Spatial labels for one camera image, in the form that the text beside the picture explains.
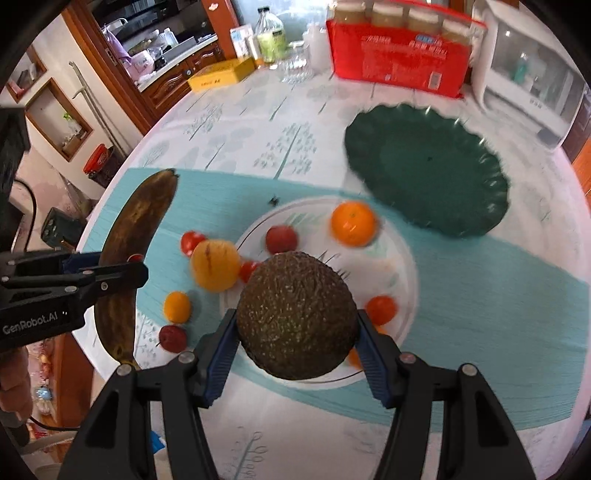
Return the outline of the left hand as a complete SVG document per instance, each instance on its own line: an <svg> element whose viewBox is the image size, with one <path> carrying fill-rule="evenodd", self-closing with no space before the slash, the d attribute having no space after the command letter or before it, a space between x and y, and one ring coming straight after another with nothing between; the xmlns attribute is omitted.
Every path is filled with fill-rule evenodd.
<svg viewBox="0 0 591 480"><path fill-rule="evenodd" d="M21 347L1 355L1 410L14 414L22 423L32 414L28 350Z"/></svg>

